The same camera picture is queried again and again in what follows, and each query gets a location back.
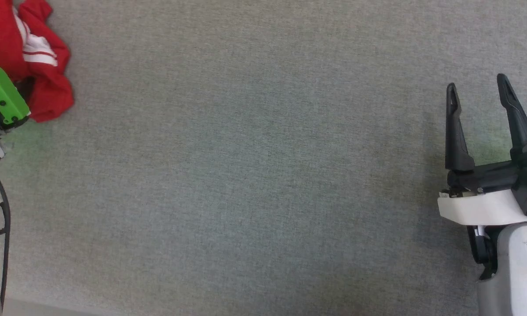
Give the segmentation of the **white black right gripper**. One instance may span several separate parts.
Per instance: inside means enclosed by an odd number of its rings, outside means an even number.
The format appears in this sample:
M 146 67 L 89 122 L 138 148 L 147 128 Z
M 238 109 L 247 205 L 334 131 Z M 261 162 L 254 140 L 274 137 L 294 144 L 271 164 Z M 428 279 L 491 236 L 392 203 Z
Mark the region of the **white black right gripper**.
M 500 102 L 508 116 L 513 162 L 475 166 L 468 153 L 454 83 L 446 88 L 445 168 L 448 189 L 440 192 L 440 216 L 465 226 L 502 226 L 527 222 L 511 191 L 519 166 L 527 164 L 527 115 L 508 77 L 497 74 Z

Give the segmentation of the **red and white garment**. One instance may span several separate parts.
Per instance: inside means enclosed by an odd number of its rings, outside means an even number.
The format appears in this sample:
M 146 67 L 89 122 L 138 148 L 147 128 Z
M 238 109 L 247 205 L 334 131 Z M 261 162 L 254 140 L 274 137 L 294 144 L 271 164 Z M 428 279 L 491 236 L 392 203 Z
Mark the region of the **red and white garment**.
M 0 0 L 0 68 L 14 83 L 33 80 L 30 116 L 36 122 L 58 118 L 74 104 L 65 69 L 71 52 L 49 26 L 47 0 Z

